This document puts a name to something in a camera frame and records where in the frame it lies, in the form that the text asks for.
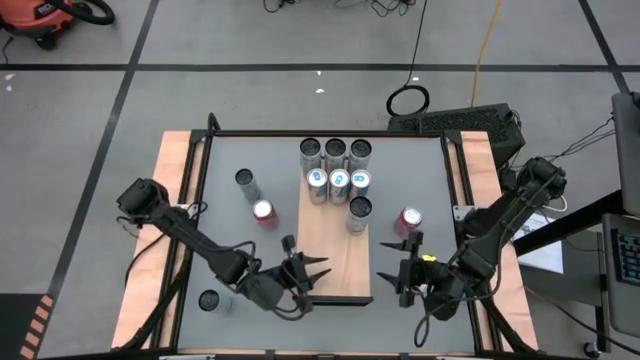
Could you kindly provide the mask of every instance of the red vacuum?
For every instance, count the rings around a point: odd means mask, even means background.
[[[89,2],[104,12],[94,16]],[[75,19],[95,25],[109,25],[115,20],[113,10],[102,0],[0,0],[0,29],[14,36],[35,39],[45,50],[56,47],[56,36],[71,28]]]

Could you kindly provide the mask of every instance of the soda can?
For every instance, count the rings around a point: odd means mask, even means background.
[[[349,154],[349,172],[366,170],[371,156],[371,144],[364,139],[357,139],[351,143]]]
[[[322,204],[327,201],[327,173],[322,169],[313,169],[307,174],[311,203]]]
[[[267,230],[278,226],[278,214],[269,200],[259,200],[253,204],[253,216]]]
[[[422,223],[422,213],[418,209],[406,207],[402,209],[400,215],[393,225],[393,230],[403,239],[409,236],[409,233],[415,231]]]
[[[262,199],[262,190],[258,187],[253,173],[249,169],[240,169],[236,173],[236,183],[240,186],[240,190],[244,197],[251,204]]]
[[[302,173],[308,174],[312,169],[322,167],[320,142],[314,138],[306,138],[300,142],[300,166]]]
[[[331,139],[324,145],[324,167],[327,173],[333,170],[344,169],[344,162],[347,160],[347,145],[340,139]]]
[[[349,196],[349,173],[336,169],[329,175],[329,201],[338,205],[347,201]]]
[[[371,174],[369,174],[367,170],[356,170],[351,173],[349,199],[355,199],[358,196],[367,196],[369,184],[371,184]]]
[[[364,196],[358,196],[349,203],[349,217],[347,230],[352,234],[360,234],[367,228],[371,214],[371,201]]]
[[[215,290],[205,290],[198,298],[198,306],[200,310],[214,313],[226,314],[233,307],[233,299],[231,296],[220,294]]]

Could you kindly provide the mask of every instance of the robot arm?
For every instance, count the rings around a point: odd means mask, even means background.
[[[313,284],[330,270],[309,276],[305,265],[325,261],[293,251],[295,239],[286,236],[282,240],[287,254],[281,265],[260,271],[261,260],[255,258],[255,244],[251,253],[240,246],[220,246],[193,225],[186,210],[172,207],[167,190],[151,179],[136,180],[117,200],[119,209],[133,224],[153,224],[165,235],[184,243],[204,258],[216,278],[235,293],[253,301],[263,310],[273,311],[285,289],[296,289],[296,303],[301,312],[311,310],[304,295]]]
[[[534,211],[564,193],[564,176],[561,168],[544,158],[530,159],[520,171],[515,189],[489,208],[470,212],[457,224],[458,235],[471,239],[465,240],[447,263],[418,257],[423,234],[416,232],[399,244],[382,243],[410,256],[400,261],[398,276],[378,275],[394,286],[400,307],[412,306],[415,295],[421,293],[419,288],[426,285],[425,312],[443,321],[456,313],[461,301],[489,299],[495,290],[486,294],[482,287],[493,277],[501,249]]]

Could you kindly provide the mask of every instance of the concrete floor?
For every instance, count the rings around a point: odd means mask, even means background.
[[[381,19],[367,6],[339,10],[329,0],[303,0],[276,14],[259,0],[108,2],[115,25],[77,24],[52,52],[16,39],[7,49],[15,65],[0,66],[0,292],[47,292],[67,238],[77,239],[40,357],[108,350],[134,247],[115,223],[115,199],[133,179],[151,175],[162,132],[202,128],[210,111],[226,129],[384,129],[386,98],[407,72],[352,64],[408,64],[421,10]],[[429,1],[416,62],[474,64],[493,4]],[[632,25],[640,2],[588,4],[615,61],[640,64]],[[0,33],[0,44],[6,38]],[[578,0],[504,0],[484,63],[532,65],[481,73],[476,102],[507,102],[520,113],[527,141],[520,161],[561,152],[603,123],[619,91],[611,72],[588,67],[607,60]],[[196,72],[202,68],[146,64],[247,66]],[[311,65],[288,71],[286,64]],[[468,106],[472,66],[460,70],[414,74],[431,92],[429,110]],[[640,74],[623,75],[640,89]],[[397,111],[418,101],[407,94]],[[101,140],[110,145],[104,158]],[[557,163],[568,174],[569,211],[619,187],[613,138]],[[88,181],[92,165],[99,177]],[[68,236],[74,217],[82,225],[77,237]],[[529,301],[540,347],[580,356],[594,337]],[[593,323],[592,308],[563,305]],[[638,339],[616,337],[640,348]],[[631,355],[614,348],[609,358]]]

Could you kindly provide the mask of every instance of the wooden table frame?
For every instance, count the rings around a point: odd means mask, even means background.
[[[207,139],[208,133],[206,130],[168,131],[164,133],[153,179],[167,188],[172,204],[193,203],[201,197],[201,184],[204,179],[202,175],[206,174],[211,138],[209,137],[207,141],[202,140]],[[393,134],[386,131],[219,131],[216,136],[412,137],[412,134]],[[447,136],[452,141],[443,141],[443,150],[447,150],[445,151],[445,158],[448,155],[449,160],[447,170],[451,175],[452,202],[457,205],[467,205],[470,201],[473,201],[475,206],[488,207],[500,197],[501,192],[487,134],[484,132],[452,132]],[[145,226],[140,231],[135,254],[145,248],[158,235],[160,233],[155,227]],[[165,238],[138,260],[138,263],[131,271],[128,286],[125,289],[112,341],[113,347],[126,343],[144,323],[157,304],[161,289],[166,289],[168,283],[180,268],[185,254],[184,250],[181,244],[172,243],[168,238]],[[503,250],[501,267],[503,272],[502,285],[494,296],[494,302],[524,342],[533,348],[537,348],[518,260],[511,244]],[[179,319],[181,318],[181,314],[179,314],[181,308],[177,306],[177,303],[180,302],[180,296],[183,297],[185,293],[185,291],[181,291],[180,294],[174,297],[165,311],[161,326],[158,328],[159,331],[156,331],[155,337],[151,338],[153,339],[153,346],[151,347],[175,347],[177,344],[179,329],[174,331],[174,326],[177,325],[179,327]],[[500,342],[495,339],[495,330],[490,326],[482,305],[476,302],[475,306],[470,306],[470,309],[476,315],[472,316],[472,324],[477,327],[474,330],[479,332],[479,339],[476,339],[476,347],[482,350],[508,351],[509,347],[504,339],[501,339]],[[150,345],[151,341],[147,340],[145,347],[150,347]],[[192,354],[265,354],[264,349],[179,349],[179,352]],[[304,351],[276,351],[275,353],[281,355],[312,354]],[[367,353],[340,354],[372,355]],[[429,356],[435,354],[418,353],[412,355]]]

